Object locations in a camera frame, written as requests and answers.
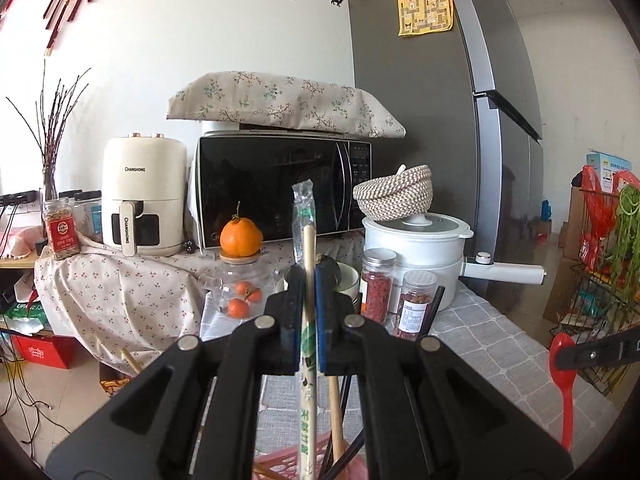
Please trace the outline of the vase with dry twigs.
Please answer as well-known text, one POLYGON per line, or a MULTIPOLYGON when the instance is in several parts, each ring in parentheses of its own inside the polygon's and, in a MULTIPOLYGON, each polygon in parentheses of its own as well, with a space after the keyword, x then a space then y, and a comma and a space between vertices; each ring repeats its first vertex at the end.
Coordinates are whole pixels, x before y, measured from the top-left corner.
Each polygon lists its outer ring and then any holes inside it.
POLYGON ((87 68, 68 84, 62 78, 58 78, 53 88, 51 99, 47 100, 47 62, 43 62, 40 91, 34 104, 36 118, 33 124, 11 98, 4 97, 18 117, 21 118, 37 145, 42 169, 42 200, 44 202, 58 198, 55 184, 58 151, 60 150, 67 122, 80 98, 89 87, 88 82, 85 82, 85 78, 90 70, 91 68, 87 68))

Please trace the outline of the white electric cooking pot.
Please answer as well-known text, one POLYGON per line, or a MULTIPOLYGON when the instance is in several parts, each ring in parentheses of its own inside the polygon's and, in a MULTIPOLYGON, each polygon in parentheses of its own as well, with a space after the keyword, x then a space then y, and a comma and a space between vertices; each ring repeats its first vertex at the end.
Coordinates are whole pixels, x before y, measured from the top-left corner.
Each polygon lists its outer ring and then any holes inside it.
POLYGON ((398 310, 404 274, 427 270, 437 276, 445 289, 440 306, 445 309, 454 300, 459 278, 482 282, 540 285, 546 271, 536 264, 497 262, 488 252, 469 259, 464 255, 467 240, 474 236, 470 226, 446 214, 415 214, 392 221, 362 219, 367 249, 389 249, 396 254, 394 287, 390 295, 390 313, 398 310))

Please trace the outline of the yellow poster on fridge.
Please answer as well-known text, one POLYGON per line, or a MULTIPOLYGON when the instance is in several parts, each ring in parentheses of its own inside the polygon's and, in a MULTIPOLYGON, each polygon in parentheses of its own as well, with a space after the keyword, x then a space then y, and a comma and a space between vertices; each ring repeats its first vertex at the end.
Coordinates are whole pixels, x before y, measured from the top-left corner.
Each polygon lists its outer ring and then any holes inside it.
POLYGON ((454 0, 397 0, 399 37, 449 32, 454 26, 454 0))

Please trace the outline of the paper-wrapped wooden chopsticks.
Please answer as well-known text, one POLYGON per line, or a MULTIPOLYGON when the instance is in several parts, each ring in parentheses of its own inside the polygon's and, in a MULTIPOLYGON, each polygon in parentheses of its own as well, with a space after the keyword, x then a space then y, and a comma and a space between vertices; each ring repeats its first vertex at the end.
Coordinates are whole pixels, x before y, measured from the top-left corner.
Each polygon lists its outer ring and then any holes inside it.
POLYGON ((304 270, 302 325, 299 339, 299 479, 316 478, 317 358, 314 268, 316 267, 316 214, 314 185, 306 180, 293 185, 293 240, 295 262, 304 270))

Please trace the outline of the pink perforated utensil basket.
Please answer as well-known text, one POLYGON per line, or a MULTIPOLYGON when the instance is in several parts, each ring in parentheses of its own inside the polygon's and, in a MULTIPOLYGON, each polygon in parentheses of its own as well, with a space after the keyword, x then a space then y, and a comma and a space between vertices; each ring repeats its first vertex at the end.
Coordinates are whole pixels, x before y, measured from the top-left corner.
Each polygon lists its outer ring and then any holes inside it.
MULTIPOLYGON (((256 456, 254 459, 253 479, 296 479, 297 478, 297 446, 281 448, 279 451, 256 456)), ((364 457, 358 454, 348 464, 349 479, 369 478, 364 457)))

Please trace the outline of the red label spice jar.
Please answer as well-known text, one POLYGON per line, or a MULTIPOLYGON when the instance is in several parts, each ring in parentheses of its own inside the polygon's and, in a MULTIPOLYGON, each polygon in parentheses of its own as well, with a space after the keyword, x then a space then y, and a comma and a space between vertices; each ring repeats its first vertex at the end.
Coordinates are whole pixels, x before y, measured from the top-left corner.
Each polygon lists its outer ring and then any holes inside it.
POLYGON ((79 252, 73 206, 67 198, 46 200, 43 220, 53 258, 63 260, 79 252))

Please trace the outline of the large orange fruit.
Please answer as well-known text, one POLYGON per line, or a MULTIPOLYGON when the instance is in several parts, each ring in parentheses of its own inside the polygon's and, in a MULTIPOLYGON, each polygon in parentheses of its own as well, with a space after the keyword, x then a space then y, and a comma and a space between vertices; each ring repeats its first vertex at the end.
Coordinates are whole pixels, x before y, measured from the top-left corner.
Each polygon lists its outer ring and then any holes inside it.
POLYGON ((262 250, 263 241, 262 231, 252 220, 241 216, 240 204, 237 204, 235 213, 220 232, 222 252, 231 258, 249 257, 262 250))

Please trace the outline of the red box on floor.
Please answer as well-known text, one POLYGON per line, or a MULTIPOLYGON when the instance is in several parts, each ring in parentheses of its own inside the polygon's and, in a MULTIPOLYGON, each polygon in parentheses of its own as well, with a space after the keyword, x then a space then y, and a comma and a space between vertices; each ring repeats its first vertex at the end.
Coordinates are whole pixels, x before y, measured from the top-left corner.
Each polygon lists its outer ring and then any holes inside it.
POLYGON ((74 338, 12 335, 12 344, 27 362, 68 370, 79 347, 74 338))

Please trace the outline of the grey refrigerator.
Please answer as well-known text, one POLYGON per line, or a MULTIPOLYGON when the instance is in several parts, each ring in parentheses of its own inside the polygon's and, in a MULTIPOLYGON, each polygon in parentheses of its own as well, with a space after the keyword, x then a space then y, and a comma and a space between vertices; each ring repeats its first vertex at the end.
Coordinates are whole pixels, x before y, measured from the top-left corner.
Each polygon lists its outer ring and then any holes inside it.
POLYGON ((532 263, 544 150, 532 66, 508 0, 454 0, 446 32, 401 36, 397 0, 348 0, 356 85, 403 125, 376 176, 431 169, 432 211, 473 230, 468 256, 532 263))

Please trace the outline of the glass jar with oranges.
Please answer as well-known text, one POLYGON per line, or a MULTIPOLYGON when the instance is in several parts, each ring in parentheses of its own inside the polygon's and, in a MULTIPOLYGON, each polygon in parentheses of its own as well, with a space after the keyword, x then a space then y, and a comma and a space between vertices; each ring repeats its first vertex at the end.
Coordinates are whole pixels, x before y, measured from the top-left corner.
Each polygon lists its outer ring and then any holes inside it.
POLYGON ((212 294, 216 310, 235 320, 261 315, 276 288, 276 274, 260 252, 240 258, 222 252, 218 266, 198 280, 212 294))

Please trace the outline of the goji berry jar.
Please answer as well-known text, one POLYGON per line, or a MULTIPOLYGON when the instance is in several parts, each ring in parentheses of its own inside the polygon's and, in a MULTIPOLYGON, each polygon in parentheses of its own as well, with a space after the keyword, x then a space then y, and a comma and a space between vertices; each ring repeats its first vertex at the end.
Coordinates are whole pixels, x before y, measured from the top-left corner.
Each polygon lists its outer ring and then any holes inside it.
POLYGON ((395 262, 396 254, 385 248, 366 249, 362 256, 360 313, 380 324, 385 322, 390 305, 395 262))

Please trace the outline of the cream air fryer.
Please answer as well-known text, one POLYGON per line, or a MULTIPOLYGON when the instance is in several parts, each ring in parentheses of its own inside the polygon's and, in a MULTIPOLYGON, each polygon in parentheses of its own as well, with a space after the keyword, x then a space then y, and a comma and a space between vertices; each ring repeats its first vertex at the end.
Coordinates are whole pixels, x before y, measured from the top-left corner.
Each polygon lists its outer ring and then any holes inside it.
POLYGON ((181 252, 186 147, 139 133, 111 140, 102 162, 104 244, 126 257, 181 252))

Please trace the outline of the red dried fruit jar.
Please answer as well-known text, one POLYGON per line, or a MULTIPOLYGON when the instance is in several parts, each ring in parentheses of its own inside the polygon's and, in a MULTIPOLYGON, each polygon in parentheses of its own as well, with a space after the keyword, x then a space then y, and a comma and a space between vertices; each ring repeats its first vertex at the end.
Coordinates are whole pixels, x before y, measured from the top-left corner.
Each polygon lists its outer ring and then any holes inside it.
POLYGON ((436 290, 437 276, 432 272, 416 269, 404 274, 394 325, 396 337, 416 340, 436 290))

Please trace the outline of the floral cloth cover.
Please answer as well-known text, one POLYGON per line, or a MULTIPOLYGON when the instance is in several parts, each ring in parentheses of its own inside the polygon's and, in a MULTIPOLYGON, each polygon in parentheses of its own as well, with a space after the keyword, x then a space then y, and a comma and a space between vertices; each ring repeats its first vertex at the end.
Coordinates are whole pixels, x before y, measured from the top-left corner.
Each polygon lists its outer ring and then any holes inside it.
POLYGON ((208 73, 179 90, 167 117, 239 125, 398 139, 406 128, 370 93, 266 73, 208 73))

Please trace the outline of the bare wooden chopstick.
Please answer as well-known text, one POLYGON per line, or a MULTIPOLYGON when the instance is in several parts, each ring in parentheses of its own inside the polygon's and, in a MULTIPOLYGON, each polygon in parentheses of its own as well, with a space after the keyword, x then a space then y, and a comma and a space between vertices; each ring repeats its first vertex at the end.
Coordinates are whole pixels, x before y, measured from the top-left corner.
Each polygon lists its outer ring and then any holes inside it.
POLYGON ((341 409, 340 386, 336 376, 329 376, 330 421, 332 434, 333 463, 336 463, 344 453, 343 414, 341 409))

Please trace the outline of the dark green squash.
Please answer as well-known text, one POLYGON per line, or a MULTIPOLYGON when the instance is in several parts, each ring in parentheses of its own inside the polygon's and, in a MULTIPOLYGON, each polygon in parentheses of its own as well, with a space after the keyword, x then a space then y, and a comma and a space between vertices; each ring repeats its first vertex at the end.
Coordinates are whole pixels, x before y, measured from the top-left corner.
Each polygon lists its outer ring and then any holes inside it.
POLYGON ((321 255, 318 263, 321 275, 326 279, 332 287, 341 284, 342 271, 338 263, 327 255, 321 255))

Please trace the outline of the grey checked tablecloth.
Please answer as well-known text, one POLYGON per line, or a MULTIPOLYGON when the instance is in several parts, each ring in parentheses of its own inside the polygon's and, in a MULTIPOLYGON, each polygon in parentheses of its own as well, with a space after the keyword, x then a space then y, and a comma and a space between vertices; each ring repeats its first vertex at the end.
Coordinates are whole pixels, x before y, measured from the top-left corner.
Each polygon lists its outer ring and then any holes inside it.
MULTIPOLYGON (((439 338, 533 419, 555 440, 562 436, 563 402, 552 382, 549 352, 487 300, 459 285, 451 306, 436 314, 430 334, 439 338)), ((570 455, 578 466, 596 449, 618 411, 582 378, 574 382, 574 440, 570 455)), ((259 395, 255 453, 297 445, 298 381, 268 376, 259 395)))

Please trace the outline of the white ceramic bowl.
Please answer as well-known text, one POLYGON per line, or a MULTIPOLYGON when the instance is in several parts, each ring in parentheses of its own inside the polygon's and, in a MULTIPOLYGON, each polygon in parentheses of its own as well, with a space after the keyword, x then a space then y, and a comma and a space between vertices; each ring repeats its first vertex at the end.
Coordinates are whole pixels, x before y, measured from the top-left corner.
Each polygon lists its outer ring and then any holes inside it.
POLYGON ((359 273, 346 263, 342 263, 338 261, 336 262, 338 263, 342 271, 342 281, 341 281, 341 284, 339 284, 336 287, 333 287, 333 289, 336 292, 339 292, 340 294, 349 296, 349 299, 352 302, 352 306, 354 307, 355 310, 357 310, 359 308, 359 299, 360 299, 359 273))

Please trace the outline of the cherry print cloth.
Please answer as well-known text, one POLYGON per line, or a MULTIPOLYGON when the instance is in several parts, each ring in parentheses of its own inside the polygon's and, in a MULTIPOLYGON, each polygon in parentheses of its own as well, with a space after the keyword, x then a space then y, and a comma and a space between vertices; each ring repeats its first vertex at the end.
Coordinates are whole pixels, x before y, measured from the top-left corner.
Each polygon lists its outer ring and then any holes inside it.
POLYGON ((216 250, 127 258, 89 240, 63 260, 45 249, 34 283, 56 334, 76 338, 98 361, 130 375, 122 352, 147 366, 200 331, 204 280, 223 264, 216 250))

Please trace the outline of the black microwave oven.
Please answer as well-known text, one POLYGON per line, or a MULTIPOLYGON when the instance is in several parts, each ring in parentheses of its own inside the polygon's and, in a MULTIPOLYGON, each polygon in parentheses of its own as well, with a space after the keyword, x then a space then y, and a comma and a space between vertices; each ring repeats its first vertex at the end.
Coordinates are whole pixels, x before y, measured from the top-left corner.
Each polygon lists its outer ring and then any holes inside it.
POLYGON ((220 132, 198 140, 191 214, 198 246, 220 245, 234 214, 252 220, 266 242, 292 237, 293 185, 311 180, 321 235, 362 227, 354 187, 372 177, 371 144, 332 136, 220 132))

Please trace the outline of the red plastic spoon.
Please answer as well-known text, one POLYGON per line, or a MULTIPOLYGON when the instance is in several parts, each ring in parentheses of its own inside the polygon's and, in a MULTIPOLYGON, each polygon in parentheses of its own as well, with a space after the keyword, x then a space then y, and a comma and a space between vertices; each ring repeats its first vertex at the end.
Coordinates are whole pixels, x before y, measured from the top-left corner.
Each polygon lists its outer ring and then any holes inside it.
POLYGON ((574 437, 574 401, 573 389, 576 380, 576 370, 561 370, 556 365, 556 358, 561 350, 574 347, 575 341, 566 333, 557 333, 549 349, 549 372, 552 382, 558 387, 562 396, 563 420, 561 445, 566 452, 570 452, 573 447, 574 437))

